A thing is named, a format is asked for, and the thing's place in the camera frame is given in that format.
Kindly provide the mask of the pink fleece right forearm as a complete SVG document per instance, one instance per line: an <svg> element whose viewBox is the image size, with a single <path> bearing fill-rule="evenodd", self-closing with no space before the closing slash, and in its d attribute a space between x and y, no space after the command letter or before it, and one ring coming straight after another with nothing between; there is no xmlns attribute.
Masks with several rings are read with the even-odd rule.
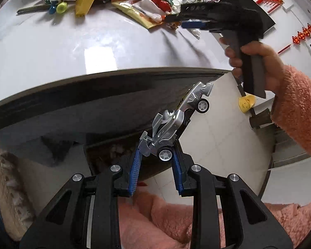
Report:
<svg viewBox="0 0 311 249"><path fill-rule="evenodd" d="M311 79L308 76L285 66L271 118L311 156Z"/></svg>

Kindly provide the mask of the person's right hand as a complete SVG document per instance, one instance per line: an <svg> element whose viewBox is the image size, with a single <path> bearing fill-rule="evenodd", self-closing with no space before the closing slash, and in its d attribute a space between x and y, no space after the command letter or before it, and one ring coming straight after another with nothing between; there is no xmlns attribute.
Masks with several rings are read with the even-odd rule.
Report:
<svg viewBox="0 0 311 249"><path fill-rule="evenodd" d="M270 46L252 41L236 50L229 39L222 37L220 42L227 46L225 55L234 77L242 78L244 92L262 98L266 91L280 94L287 66Z"/></svg>

